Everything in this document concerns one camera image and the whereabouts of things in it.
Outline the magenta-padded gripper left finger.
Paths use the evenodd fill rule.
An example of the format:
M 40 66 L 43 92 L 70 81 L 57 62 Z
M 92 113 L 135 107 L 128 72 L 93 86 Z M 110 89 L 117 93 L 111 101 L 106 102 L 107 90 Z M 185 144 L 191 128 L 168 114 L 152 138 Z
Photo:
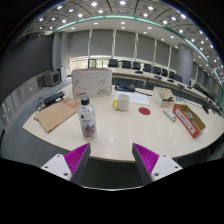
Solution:
M 90 144 L 84 144 L 65 155 L 56 154 L 42 169 L 79 185 L 91 153 Z

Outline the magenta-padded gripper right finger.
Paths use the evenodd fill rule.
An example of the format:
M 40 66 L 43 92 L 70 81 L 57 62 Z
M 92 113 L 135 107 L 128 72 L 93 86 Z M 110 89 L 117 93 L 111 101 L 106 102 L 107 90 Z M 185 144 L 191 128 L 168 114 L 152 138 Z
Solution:
M 144 185 L 164 178 L 182 169 L 172 158 L 157 153 L 137 143 L 132 145 L 132 154 Z

